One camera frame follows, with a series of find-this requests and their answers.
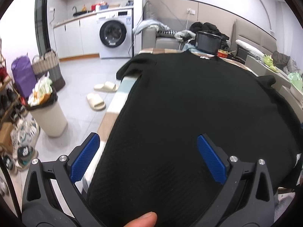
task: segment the beige slipper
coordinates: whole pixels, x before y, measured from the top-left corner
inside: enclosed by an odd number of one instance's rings
[[[98,94],[90,93],[86,97],[92,109],[99,111],[106,107],[105,102]]]
[[[116,92],[118,89],[118,86],[112,82],[106,81],[102,84],[96,84],[94,86],[94,90],[96,91],[105,91],[105,92]]]

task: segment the washing machine door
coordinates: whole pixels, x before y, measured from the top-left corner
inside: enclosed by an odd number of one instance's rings
[[[116,48],[124,42],[125,38],[126,27],[120,21],[109,20],[101,26],[100,40],[105,46]]]

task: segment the white trash can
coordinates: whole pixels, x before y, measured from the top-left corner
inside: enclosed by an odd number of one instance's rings
[[[67,120],[58,101],[51,106],[29,112],[41,129],[50,137],[61,136],[67,126]]]

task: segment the human thumb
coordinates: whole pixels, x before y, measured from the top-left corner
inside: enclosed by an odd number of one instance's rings
[[[154,227],[157,221],[156,213],[150,211],[126,224],[124,227]]]

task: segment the sink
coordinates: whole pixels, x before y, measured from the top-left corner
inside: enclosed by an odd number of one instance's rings
[[[77,13],[73,14],[73,17],[77,17],[77,16],[80,16],[80,15],[83,15],[83,14],[86,14],[86,13],[90,13],[90,12],[92,12],[92,10],[84,11],[84,12],[77,12]]]

